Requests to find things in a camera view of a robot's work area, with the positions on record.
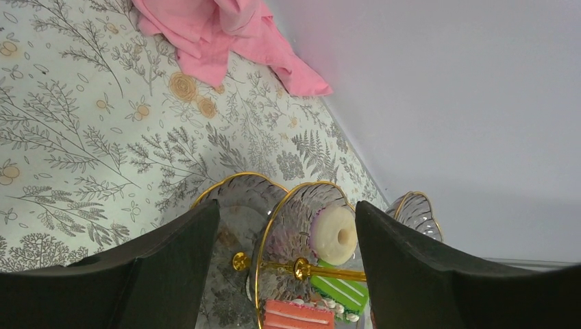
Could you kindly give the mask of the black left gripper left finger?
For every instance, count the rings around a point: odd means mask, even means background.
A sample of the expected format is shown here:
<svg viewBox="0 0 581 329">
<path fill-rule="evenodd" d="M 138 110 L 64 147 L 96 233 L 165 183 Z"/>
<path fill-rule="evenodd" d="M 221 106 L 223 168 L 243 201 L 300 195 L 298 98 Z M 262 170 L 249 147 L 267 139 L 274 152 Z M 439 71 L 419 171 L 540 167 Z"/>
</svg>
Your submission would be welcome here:
<svg viewBox="0 0 581 329">
<path fill-rule="evenodd" d="M 1 274 L 2 328 L 194 328 L 220 223 L 211 199 L 68 266 Z"/>
</svg>

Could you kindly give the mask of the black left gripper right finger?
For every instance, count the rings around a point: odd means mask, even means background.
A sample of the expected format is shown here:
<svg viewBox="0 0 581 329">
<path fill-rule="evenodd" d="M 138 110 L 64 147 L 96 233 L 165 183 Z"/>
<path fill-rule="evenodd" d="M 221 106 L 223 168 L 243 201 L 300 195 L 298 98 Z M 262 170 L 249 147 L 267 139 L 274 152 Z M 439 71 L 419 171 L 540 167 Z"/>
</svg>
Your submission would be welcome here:
<svg viewBox="0 0 581 329">
<path fill-rule="evenodd" d="M 580 266 L 532 271 L 484 260 L 369 202 L 356 229 L 375 328 L 579 328 Z"/>
</svg>

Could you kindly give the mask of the green striped cake piece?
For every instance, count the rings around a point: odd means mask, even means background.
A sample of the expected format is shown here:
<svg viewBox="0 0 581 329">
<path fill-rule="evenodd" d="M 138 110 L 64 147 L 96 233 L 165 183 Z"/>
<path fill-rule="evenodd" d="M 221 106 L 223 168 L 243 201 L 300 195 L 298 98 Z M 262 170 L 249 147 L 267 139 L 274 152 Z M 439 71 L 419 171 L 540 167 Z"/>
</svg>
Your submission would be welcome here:
<svg viewBox="0 0 581 329">
<path fill-rule="evenodd" d="M 322 297 L 323 304 L 335 313 L 335 319 L 356 323 L 369 301 L 367 287 L 359 282 L 340 278 L 312 276 L 310 284 Z"/>
</svg>

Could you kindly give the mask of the white glazed donut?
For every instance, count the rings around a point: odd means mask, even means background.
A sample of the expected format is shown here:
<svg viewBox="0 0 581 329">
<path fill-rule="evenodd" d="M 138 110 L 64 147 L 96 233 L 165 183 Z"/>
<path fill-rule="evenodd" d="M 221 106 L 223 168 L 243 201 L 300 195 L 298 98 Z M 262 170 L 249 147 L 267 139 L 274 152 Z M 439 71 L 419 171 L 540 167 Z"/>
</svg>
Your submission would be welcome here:
<svg viewBox="0 0 581 329">
<path fill-rule="evenodd" d="M 342 265 L 358 244 L 355 215 L 351 208 L 320 209 L 310 225 L 309 245 L 316 257 L 330 265 Z"/>
</svg>

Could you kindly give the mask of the three-tier glass cake stand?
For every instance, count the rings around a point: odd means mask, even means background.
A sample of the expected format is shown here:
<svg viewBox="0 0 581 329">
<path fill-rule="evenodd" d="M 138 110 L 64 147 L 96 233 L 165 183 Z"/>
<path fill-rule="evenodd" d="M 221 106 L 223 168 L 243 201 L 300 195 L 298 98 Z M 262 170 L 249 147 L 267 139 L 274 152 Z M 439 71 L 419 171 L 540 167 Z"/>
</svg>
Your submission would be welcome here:
<svg viewBox="0 0 581 329">
<path fill-rule="evenodd" d="M 323 208 L 355 208 L 344 192 L 326 181 L 286 189 L 259 173 L 237 173 L 211 186 L 197 199 L 215 199 L 221 222 L 206 282 L 201 312 L 210 327 L 259 328 L 267 300 L 305 297 L 318 300 L 310 280 L 300 281 L 283 270 L 265 269 L 267 262 L 306 258 L 325 267 L 309 245 L 310 225 Z M 369 302 L 356 323 L 335 319 L 337 328 L 370 328 Z"/>
</svg>

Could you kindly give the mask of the pink cake slice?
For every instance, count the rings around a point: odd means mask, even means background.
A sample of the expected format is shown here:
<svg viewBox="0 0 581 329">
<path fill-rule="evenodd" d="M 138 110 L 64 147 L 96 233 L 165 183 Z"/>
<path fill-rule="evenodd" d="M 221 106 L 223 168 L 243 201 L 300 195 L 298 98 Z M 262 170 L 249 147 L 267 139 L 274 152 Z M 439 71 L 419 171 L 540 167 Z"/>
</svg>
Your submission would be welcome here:
<svg viewBox="0 0 581 329">
<path fill-rule="evenodd" d="M 263 328 L 272 329 L 333 329 L 334 313 L 294 302 L 268 300 L 264 307 Z"/>
</svg>

